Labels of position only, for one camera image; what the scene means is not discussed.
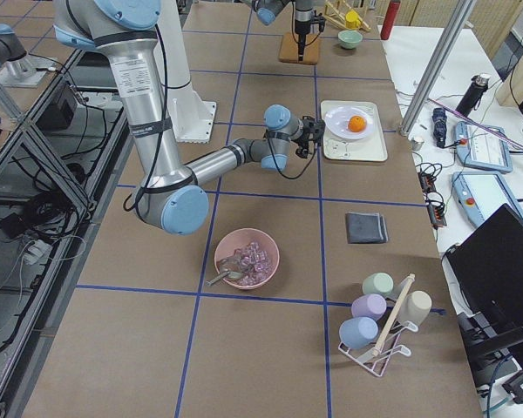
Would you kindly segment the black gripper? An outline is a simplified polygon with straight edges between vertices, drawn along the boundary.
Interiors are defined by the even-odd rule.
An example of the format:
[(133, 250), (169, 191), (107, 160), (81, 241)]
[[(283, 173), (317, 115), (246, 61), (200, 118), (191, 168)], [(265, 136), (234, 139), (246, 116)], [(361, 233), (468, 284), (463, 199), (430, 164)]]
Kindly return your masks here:
[(297, 61), (304, 60), (305, 43), (308, 34), (311, 33), (313, 26), (317, 27), (319, 33), (324, 30), (324, 16), (315, 11), (294, 11), (293, 12), (293, 38), (297, 42)]
[(309, 155), (315, 154), (322, 144), (326, 124), (323, 120), (311, 116), (302, 116), (300, 122), (301, 134), (294, 140), (297, 144), (295, 154), (299, 158), (308, 158)]

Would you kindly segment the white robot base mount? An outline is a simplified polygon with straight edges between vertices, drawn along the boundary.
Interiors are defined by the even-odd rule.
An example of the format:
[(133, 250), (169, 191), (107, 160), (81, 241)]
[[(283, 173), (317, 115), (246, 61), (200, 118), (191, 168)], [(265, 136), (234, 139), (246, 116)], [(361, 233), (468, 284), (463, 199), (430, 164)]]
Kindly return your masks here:
[(178, 143), (206, 144), (214, 127), (217, 104), (204, 101), (192, 85), (170, 91), (169, 113)]

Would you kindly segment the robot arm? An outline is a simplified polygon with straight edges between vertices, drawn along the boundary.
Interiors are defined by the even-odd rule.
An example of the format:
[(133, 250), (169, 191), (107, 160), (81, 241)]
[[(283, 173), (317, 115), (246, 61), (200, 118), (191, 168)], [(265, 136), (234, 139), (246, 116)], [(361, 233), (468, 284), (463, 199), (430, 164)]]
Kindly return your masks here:
[(318, 64), (320, 36), (325, 30), (326, 19), (316, 11), (313, 1), (254, 0), (242, 3), (249, 6), (265, 26), (270, 26), (284, 10), (290, 9), (290, 29), (282, 35), (279, 61), (287, 64)]
[(188, 235), (204, 223), (209, 201), (202, 185), (251, 162), (283, 172), (291, 144), (307, 158), (322, 143), (325, 123), (298, 118), (271, 105), (261, 139), (235, 140), (184, 164), (175, 127), (182, 117), (173, 106), (171, 82), (190, 82), (177, 68), (187, 65), (181, 21), (174, 1), (56, 1), (54, 29), (66, 46), (96, 51), (109, 63), (126, 111), (145, 177), (132, 195), (130, 211), (167, 233)]

